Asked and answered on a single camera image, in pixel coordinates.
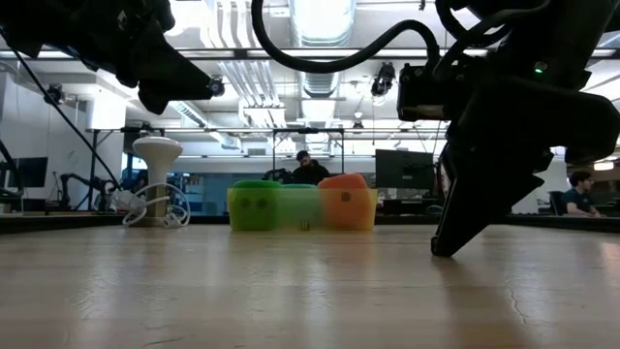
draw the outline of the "computer monitor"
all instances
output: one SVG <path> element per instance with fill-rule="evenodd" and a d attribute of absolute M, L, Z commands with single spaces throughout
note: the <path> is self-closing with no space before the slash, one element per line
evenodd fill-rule
<path fill-rule="evenodd" d="M 24 188 L 44 188 L 46 186 L 47 158 L 19 158 L 15 159 L 17 170 L 21 175 Z M 9 176 L 9 187 L 17 187 L 13 173 Z"/>
<path fill-rule="evenodd" d="M 0 188 L 4 188 L 7 182 L 7 173 L 10 171 L 9 164 L 4 160 L 0 160 Z"/>
<path fill-rule="evenodd" d="M 433 154 L 377 149 L 375 158 L 377 188 L 420 189 L 433 192 L 435 187 Z"/>

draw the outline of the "wooden table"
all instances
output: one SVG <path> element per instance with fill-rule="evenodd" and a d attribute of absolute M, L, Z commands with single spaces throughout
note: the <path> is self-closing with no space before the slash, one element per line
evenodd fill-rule
<path fill-rule="evenodd" d="M 0 237 L 3 348 L 616 348 L 620 235 L 489 227 Z"/>

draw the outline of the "black cable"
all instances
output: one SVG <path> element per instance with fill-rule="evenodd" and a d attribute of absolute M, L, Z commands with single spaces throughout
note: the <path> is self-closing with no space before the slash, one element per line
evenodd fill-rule
<path fill-rule="evenodd" d="M 451 3 L 452 0 L 435 0 L 435 8 L 437 10 L 439 20 L 441 20 L 446 30 L 448 30 L 454 39 L 459 40 L 467 33 L 467 29 L 465 29 L 461 22 L 454 17 L 450 7 Z M 511 30 L 512 28 L 505 25 L 495 33 L 481 35 L 474 38 L 473 42 L 467 44 L 470 48 L 486 48 L 502 40 L 511 32 Z"/>
<path fill-rule="evenodd" d="M 451 48 L 449 48 L 444 58 L 435 68 L 435 79 L 444 79 L 444 76 L 450 69 L 452 63 L 463 53 L 465 48 L 467 48 L 468 43 L 474 41 L 475 38 L 478 38 L 480 35 L 486 33 L 486 31 L 490 28 L 499 26 L 509 20 L 516 20 L 543 11 L 547 8 L 550 2 L 551 0 L 542 0 L 542 3 L 539 6 L 527 10 L 502 10 L 480 21 L 473 28 L 465 32 L 465 34 L 462 35 Z"/>
<path fill-rule="evenodd" d="M 19 170 L 17 169 L 17 165 L 16 162 L 13 160 L 13 157 L 11 157 L 11 154 L 9 153 L 9 149 L 7 149 L 7 147 L 4 146 L 4 143 L 2 142 L 2 140 L 0 140 L 0 153 L 2 153 L 2 156 L 4 156 L 4 159 L 7 161 L 7 165 L 9 166 L 9 170 L 13 172 L 13 178 L 15 179 L 15 186 L 17 187 L 17 191 L 13 192 L 4 188 L 0 188 L 0 197 L 9 197 L 9 198 L 14 198 L 14 199 L 19 199 L 23 196 L 23 182 L 21 181 L 21 174 L 19 173 Z"/>
<path fill-rule="evenodd" d="M 348 57 L 337 59 L 330 62 L 315 62 L 306 59 L 296 58 L 284 53 L 276 45 L 274 45 L 267 35 L 263 21 L 263 1 L 252 0 L 252 27 L 256 33 L 256 37 L 263 46 L 264 51 L 276 62 L 285 67 L 291 68 L 305 73 L 328 74 L 337 73 L 355 67 L 357 64 L 364 62 L 368 58 L 377 54 L 382 48 L 387 46 L 394 38 L 405 30 L 413 30 L 418 32 L 426 43 L 426 54 L 428 61 L 424 67 L 424 72 L 430 74 L 432 69 L 437 65 L 440 59 L 439 46 L 433 32 L 423 23 L 409 19 L 403 20 L 392 26 L 387 32 L 381 35 L 377 40 L 372 42 L 366 48 L 352 54 Z"/>
<path fill-rule="evenodd" d="M 112 173 L 112 171 L 109 169 L 108 165 L 106 164 L 106 162 L 104 161 L 104 159 L 101 158 L 101 156 L 99 156 L 99 154 L 97 154 L 97 151 L 95 150 L 95 148 L 88 142 L 88 140 L 86 139 L 86 137 L 78 130 L 78 128 L 76 127 L 76 125 L 74 125 L 71 120 L 69 120 L 69 117 L 67 117 L 67 115 L 65 115 L 64 112 L 62 112 L 62 110 L 60 109 L 60 107 L 58 107 L 58 104 L 56 104 L 56 101 L 51 98 L 51 96 L 49 95 L 49 93 L 47 93 L 46 89 L 41 85 L 41 82 L 39 81 L 39 79 L 37 79 L 37 76 L 35 76 L 35 74 L 33 73 L 33 71 L 30 69 L 30 67 L 28 66 L 28 64 L 26 63 L 26 61 L 23 59 L 23 57 L 21 56 L 21 53 L 19 53 L 17 50 L 15 50 L 14 48 L 11 48 L 11 50 L 13 51 L 13 53 L 15 54 L 15 57 L 17 57 L 17 59 L 19 60 L 19 62 L 23 65 L 23 67 L 26 69 L 26 72 L 28 72 L 28 75 L 30 76 L 30 78 L 35 82 L 35 84 L 37 85 L 37 87 L 39 87 L 39 90 L 41 90 L 41 92 L 43 93 L 43 95 L 46 97 L 46 99 L 48 101 L 51 101 L 51 105 L 56 109 L 56 111 L 58 111 L 58 113 L 60 114 L 60 116 L 65 120 L 65 122 L 67 122 L 67 124 L 69 125 L 69 127 L 71 127 L 71 129 L 76 133 L 76 135 L 84 142 L 84 144 L 86 144 L 86 146 L 88 147 L 88 149 L 93 153 L 93 155 L 95 155 L 95 158 L 99 161 L 99 163 L 104 167 L 104 169 L 106 170 L 106 172 L 108 173 L 109 177 L 111 178 L 112 182 L 114 183 L 114 185 L 116 185 L 116 187 L 119 187 L 118 185 L 118 181 L 116 180 L 116 177 L 114 176 L 114 174 Z"/>

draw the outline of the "orange cup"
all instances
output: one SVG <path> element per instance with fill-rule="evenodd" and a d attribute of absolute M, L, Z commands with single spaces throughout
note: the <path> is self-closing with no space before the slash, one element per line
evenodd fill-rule
<path fill-rule="evenodd" d="M 377 195 L 376 191 L 368 189 L 361 174 L 341 174 L 326 178 L 319 183 L 319 189 L 325 223 L 329 229 L 373 229 Z"/>

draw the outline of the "black shirt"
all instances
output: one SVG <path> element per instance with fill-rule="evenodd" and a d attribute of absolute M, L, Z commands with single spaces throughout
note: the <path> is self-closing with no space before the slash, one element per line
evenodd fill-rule
<path fill-rule="evenodd" d="M 587 194 L 580 194 L 576 189 L 571 189 L 562 195 L 562 203 L 564 204 L 564 210 L 566 211 L 569 203 L 577 205 L 577 208 L 590 213 L 592 200 Z"/>
<path fill-rule="evenodd" d="M 294 182 L 297 184 L 319 184 L 329 177 L 329 171 L 319 165 L 317 160 L 312 160 L 311 166 L 302 166 L 293 172 Z"/>

